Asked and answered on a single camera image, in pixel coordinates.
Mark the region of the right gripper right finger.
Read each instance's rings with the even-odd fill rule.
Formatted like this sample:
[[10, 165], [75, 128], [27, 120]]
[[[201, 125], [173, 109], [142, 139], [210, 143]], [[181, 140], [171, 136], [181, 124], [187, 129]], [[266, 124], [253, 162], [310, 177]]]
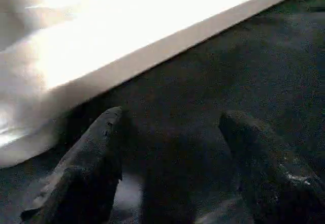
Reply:
[[324, 182], [267, 123], [225, 111], [219, 129], [255, 223], [324, 223]]

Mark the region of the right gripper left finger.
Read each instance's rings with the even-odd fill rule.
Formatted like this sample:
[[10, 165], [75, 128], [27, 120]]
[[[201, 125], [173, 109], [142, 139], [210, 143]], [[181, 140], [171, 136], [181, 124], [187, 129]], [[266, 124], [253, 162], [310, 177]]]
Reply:
[[107, 222], [122, 180], [123, 126], [121, 107], [103, 112], [44, 179], [21, 222]]

